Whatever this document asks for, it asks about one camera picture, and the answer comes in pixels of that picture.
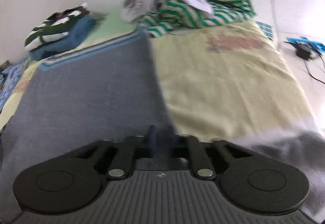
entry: blue fabric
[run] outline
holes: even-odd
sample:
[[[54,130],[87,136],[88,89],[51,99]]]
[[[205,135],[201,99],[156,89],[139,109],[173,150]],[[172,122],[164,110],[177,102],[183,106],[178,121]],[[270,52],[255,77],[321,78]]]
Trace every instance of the blue fabric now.
[[[17,85],[22,73],[24,72],[26,58],[19,61],[18,63],[7,67],[2,74],[6,75],[6,79],[3,85],[3,89],[0,92],[0,112],[2,108],[9,98],[11,92],[14,90],[15,86]]]
[[[30,57],[33,60],[41,60],[74,49],[82,43],[94,25],[95,19],[85,15],[76,22],[67,37],[29,51]]]

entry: gray fabric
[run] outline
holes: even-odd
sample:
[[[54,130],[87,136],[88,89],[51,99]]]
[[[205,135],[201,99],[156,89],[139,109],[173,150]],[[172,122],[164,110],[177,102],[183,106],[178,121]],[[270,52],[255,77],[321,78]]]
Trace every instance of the gray fabric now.
[[[251,149],[290,164],[307,176],[309,194],[301,210],[321,223],[325,219],[325,139],[319,133],[305,132],[296,138]]]
[[[171,125],[147,36],[101,51],[35,73],[1,136],[3,221],[21,213],[12,183],[22,170],[96,140],[118,141],[146,133],[149,125]]]

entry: striped fabric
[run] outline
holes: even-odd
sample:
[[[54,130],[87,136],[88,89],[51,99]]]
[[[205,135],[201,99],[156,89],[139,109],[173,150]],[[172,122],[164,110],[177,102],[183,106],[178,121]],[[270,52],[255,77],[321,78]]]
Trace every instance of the striped fabric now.
[[[256,14],[250,0],[207,0],[214,8],[214,16],[206,18],[202,13],[181,0],[161,0],[157,13],[148,13],[141,19],[149,33],[161,36],[180,27],[203,28],[242,22]]]

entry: gray ribbed panel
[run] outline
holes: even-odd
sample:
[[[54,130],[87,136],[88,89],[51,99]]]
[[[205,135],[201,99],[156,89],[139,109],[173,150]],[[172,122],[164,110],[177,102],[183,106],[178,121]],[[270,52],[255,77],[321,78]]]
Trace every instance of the gray ribbed panel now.
[[[211,181],[189,171],[135,171],[110,182],[89,206],[65,215],[24,212],[14,224],[311,224],[296,211],[282,216],[245,212],[228,202]]]

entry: round black disc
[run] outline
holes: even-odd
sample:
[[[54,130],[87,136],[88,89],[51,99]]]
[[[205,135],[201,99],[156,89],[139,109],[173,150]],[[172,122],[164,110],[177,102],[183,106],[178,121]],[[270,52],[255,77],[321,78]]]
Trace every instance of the round black disc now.
[[[309,183],[295,167],[253,156],[231,164],[220,179],[220,187],[229,200],[244,209],[281,214],[300,208]]]
[[[74,211],[101,189],[99,174],[84,159],[59,158],[21,172],[13,185],[20,206],[43,214]]]

